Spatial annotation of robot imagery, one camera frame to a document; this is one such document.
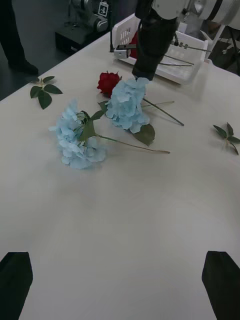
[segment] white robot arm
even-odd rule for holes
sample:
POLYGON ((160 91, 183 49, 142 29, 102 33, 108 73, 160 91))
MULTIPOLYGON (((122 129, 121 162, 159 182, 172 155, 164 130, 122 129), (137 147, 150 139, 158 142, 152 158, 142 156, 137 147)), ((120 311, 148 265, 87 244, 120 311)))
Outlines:
POLYGON ((154 0, 152 8, 163 19, 176 18, 188 9, 203 20, 240 30, 240 0, 154 0))
POLYGON ((172 43, 177 18, 186 9, 203 20, 240 30, 240 0, 138 0, 135 15, 138 27, 135 77, 152 80, 158 64, 172 43))

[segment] table surface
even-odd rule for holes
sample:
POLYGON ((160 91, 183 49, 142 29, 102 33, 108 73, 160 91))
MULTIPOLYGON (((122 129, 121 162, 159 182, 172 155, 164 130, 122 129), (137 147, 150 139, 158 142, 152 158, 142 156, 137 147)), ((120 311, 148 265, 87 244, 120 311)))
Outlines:
MULTIPOLYGON (((48 128, 72 98, 93 114, 101 72, 126 80, 131 66, 108 53, 108 35, 47 75, 64 92, 42 110, 27 85, 1 101, 0 259, 28 251, 33 284, 21 320, 214 320, 201 276, 207 251, 240 265, 240 157, 213 125, 240 137, 240 78, 204 64, 179 86, 156 78, 146 97, 153 154, 105 142, 108 157, 88 170, 61 163, 48 128)), ((96 122, 99 134, 141 145, 96 122)))

